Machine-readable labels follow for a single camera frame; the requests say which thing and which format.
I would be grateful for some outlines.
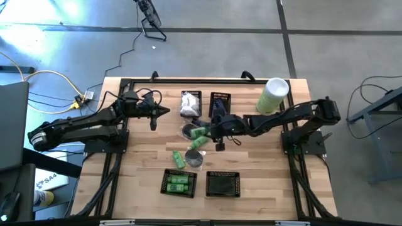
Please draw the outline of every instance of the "wooden tabletop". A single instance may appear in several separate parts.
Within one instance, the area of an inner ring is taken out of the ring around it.
[[[120,77],[104,80],[101,97],[106,90],[117,94]],[[291,79],[295,104],[310,100],[307,81]],[[171,109],[158,118],[156,131],[149,129],[149,119],[130,119],[129,145],[123,155],[114,204],[113,218],[152,219],[214,219],[214,220],[274,220],[296,219],[295,199],[290,179],[289,163],[281,149],[282,127],[272,128],[259,137],[241,136],[241,146],[225,140],[226,150],[215,151],[208,143],[202,171],[187,166],[185,171],[198,173],[194,198],[162,195],[160,193],[165,168],[175,168],[173,150],[185,154],[190,142],[179,135],[183,118],[179,114],[182,90],[202,91],[202,119],[207,121],[211,92],[232,94],[231,114],[259,114],[256,102],[264,85],[250,84],[136,84],[134,89],[156,89],[162,93],[161,105]],[[115,100],[108,95],[104,107]],[[83,209],[99,187],[105,154],[94,154],[82,168],[72,213]],[[330,213],[336,215],[334,198],[327,169],[321,159],[306,156],[310,186]],[[237,171],[241,177],[240,198],[205,196],[206,171]],[[305,194],[300,192],[307,213]],[[106,191],[104,209],[109,190]]]

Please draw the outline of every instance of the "clear plastic bag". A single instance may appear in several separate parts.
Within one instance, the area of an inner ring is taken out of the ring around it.
[[[188,150],[184,155],[184,162],[186,165],[194,170],[201,171],[204,164],[206,151]]]
[[[200,99],[189,92],[182,93],[181,116],[200,116]]]
[[[179,131],[177,134],[181,136],[182,138],[186,139],[187,141],[191,141],[191,134],[190,131],[192,129],[198,128],[195,124],[192,124],[191,121],[189,120],[184,120],[184,123],[182,126],[180,126]]]

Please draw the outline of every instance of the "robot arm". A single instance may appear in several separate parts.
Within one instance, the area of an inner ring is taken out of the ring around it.
[[[156,119],[170,111],[154,102],[153,93],[149,92],[138,98],[135,91],[128,91],[117,97],[109,107],[98,110],[96,113],[82,117],[68,117],[44,122],[34,131],[28,133],[30,143],[37,151],[47,151],[62,143],[100,139],[103,141],[117,141],[121,130],[117,125],[125,118],[147,117],[151,119],[150,128],[156,129]]]
[[[302,142],[321,126],[334,125],[340,121],[337,105],[328,97],[316,101],[294,105],[283,112],[270,116],[244,115],[215,115],[210,123],[210,136],[216,145],[217,151],[224,150],[223,137],[248,135],[260,136],[273,127],[283,124],[308,120],[303,126],[290,131],[289,143]]]

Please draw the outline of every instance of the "green cylinder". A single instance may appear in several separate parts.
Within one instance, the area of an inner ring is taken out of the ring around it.
[[[175,160],[177,168],[183,169],[184,167],[186,167],[186,164],[184,163],[184,160],[180,152],[173,151],[173,160]]]
[[[196,139],[200,136],[206,135],[209,132],[209,129],[206,127],[195,128],[190,131],[191,139]]]
[[[168,177],[169,183],[188,184],[188,176],[171,175]]]
[[[199,148],[199,147],[203,146],[204,144],[206,144],[209,140],[210,139],[205,136],[200,136],[191,143],[190,147],[188,147],[187,150]]]
[[[188,191],[188,185],[181,185],[181,184],[176,185],[169,183],[166,190],[168,192],[184,193],[185,191]]]

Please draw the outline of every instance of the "black plastic basket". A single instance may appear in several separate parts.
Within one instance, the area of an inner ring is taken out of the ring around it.
[[[185,193],[168,192],[167,191],[168,177],[170,175],[188,176],[188,191]],[[161,193],[166,194],[166,195],[175,195],[175,196],[181,196],[181,197],[186,197],[186,198],[194,198],[196,185],[197,185],[197,174],[196,173],[174,170],[174,169],[165,169],[165,174],[163,175],[163,179],[162,179]]]
[[[207,196],[240,197],[240,173],[208,171]]]
[[[194,118],[194,117],[200,117],[202,116],[202,94],[201,91],[182,91],[182,95],[188,92],[189,94],[192,94],[194,97],[199,99],[199,105],[198,105],[198,110],[200,112],[199,116],[185,116],[183,114],[180,114],[180,116],[184,117],[184,118]]]
[[[231,113],[231,94],[225,94],[225,93],[218,93],[218,92],[211,92],[211,99],[209,101],[209,113],[208,116],[211,118],[212,116],[212,109],[214,108],[214,100],[217,99],[222,99],[224,103],[225,110],[227,111],[228,114]]]

